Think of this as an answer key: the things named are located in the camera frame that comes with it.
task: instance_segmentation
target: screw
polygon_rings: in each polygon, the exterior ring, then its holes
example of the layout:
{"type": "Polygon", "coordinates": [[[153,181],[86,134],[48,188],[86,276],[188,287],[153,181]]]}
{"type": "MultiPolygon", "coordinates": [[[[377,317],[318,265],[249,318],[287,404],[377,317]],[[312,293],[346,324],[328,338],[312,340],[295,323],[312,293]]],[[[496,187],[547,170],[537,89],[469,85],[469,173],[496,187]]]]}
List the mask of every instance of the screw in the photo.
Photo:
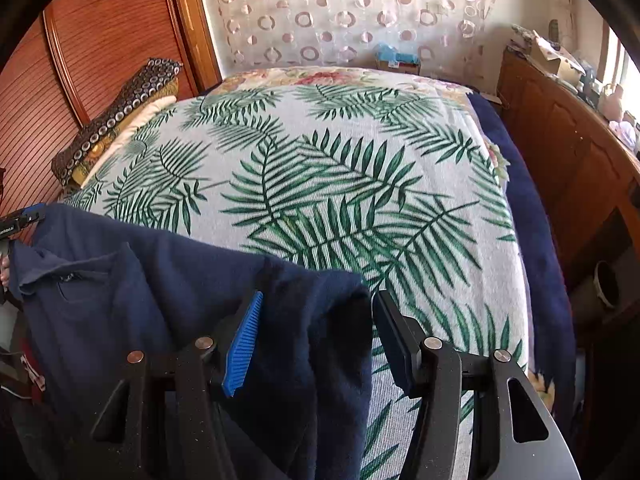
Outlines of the screw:
{"type": "Polygon", "coordinates": [[[200,350],[207,350],[212,346],[213,339],[208,336],[199,337],[196,339],[196,348],[199,348],[200,350]]]}
{"type": "Polygon", "coordinates": [[[437,337],[428,337],[424,340],[424,345],[431,350],[439,350],[442,348],[442,341],[437,337]]]}
{"type": "Polygon", "coordinates": [[[494,352],[494,357],[501,363],[508,363],[509,361],[511,361],[511,354],[506,350],[497,349],[494,352]]]}
{"type": "Polygon", "coordinates": [[[129,352],[129,355],[127,356],[127,361],[129,361],[132,365],[134,365],[142,361],[142,359],[144,358],[145,358],[145,355],[142,352],[142,350],[134,350],[133,352],[129,352]]]}

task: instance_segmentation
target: navy blue shirt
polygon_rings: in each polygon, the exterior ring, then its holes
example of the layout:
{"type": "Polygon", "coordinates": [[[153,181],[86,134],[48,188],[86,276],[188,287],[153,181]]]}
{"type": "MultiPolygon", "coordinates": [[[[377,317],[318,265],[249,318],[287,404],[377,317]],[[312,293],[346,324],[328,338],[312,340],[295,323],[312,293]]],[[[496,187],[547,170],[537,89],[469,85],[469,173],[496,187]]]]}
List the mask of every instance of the navy blue shirt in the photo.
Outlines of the navy blue shirt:
{"type": "Polygon", "coordinates": [[[180,349],[257,289],[264,301],[254,356],[225,409],[290,478],[358,477],[372,338],[359,276],[62,204],[47,207],[32,243],[12,247],[10,288],[24,301],[59,413],[88,422],[94,392],[113,384],[129,351],[180,349]]]}

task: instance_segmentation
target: wooden wardrobe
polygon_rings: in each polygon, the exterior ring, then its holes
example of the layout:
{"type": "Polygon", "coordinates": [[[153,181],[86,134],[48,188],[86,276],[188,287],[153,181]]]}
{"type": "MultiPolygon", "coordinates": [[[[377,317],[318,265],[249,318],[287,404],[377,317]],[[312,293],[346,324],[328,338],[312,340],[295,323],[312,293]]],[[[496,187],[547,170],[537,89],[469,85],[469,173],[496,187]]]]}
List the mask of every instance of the wooden wardrobe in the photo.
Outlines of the wooden wardrobe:
{"type": "Polygon", "coordinates": [[[220,81],[202,0],[53,0],[46,7],[0,73],[0,216],[57,198],[51,158],[149,57],[184,64],[178,99],[220,81]]]}

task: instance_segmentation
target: blue object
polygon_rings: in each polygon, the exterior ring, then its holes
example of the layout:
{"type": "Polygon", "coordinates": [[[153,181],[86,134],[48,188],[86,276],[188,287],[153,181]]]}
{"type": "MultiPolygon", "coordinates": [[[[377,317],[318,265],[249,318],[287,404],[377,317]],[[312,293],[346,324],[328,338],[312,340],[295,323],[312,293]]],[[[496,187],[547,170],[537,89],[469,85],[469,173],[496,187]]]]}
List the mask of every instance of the blue object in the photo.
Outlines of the blue object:
{"type": "Polygon", "coordinates": [[[402,52],[398,52],[395,47],[389,46],[386,43],[380,43],[376,47],[376,59],[389,63],[398,62],[416,65],[420,63],[420,59],[415,54],[404,54],[402,52]]]}
{"type": "Polygon", "coordinates": [[[568,436],[573,415],[575,335],[571,305],[540,195],[520,152],[489,101],[469,94],[485,135],[511,163],[507,200],[513,214],[531,295],[535,372],[556,388],[554,419],[568,436]]]}
{"type": "Polygon", "coordinates": [[[261,307],[262,293],[258,291],[254,294],[249,307],[244,313],[242,323],[231,343],[229,352],[226,354],[226,369],[225,378],[222,380],[222,390],[227,397],[233,397],[236,389],[244,383],[251,356],[254,354],[261,307]]]}
{"type": "MultiPolygon", "coordinates": [[[[358,477],[372,342],[360,276],[306,270],[63,204],[48,205],[46,215],[31,247],[12,246],[10,289],[24,301],[47,394],[69,430],[94,420],[130,351],[193,344],[235,313],[247,290],[260,290],[251,365],[224,409],[289,479],[358,477]]],[[[246,455],[243,462],[253,463],[246,455]]]]}

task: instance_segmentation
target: patterned cushion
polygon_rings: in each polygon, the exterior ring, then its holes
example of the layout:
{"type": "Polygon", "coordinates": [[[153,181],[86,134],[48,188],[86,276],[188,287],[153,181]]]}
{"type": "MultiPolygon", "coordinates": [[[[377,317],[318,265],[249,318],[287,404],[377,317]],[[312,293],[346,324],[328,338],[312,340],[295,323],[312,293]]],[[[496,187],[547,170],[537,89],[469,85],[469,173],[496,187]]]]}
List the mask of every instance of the patterned cushion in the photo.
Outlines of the patterned cushion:
{"type": "Polygon", "coordinates": [[[51,171],[66,186],[72,179],[82,184],[96,161],[145,103],[178,95],[178,73],[182,64],[171,59],[151,58],[129,79],[111,105],[84,126],[67,148],[51,161],[51,171]]]}

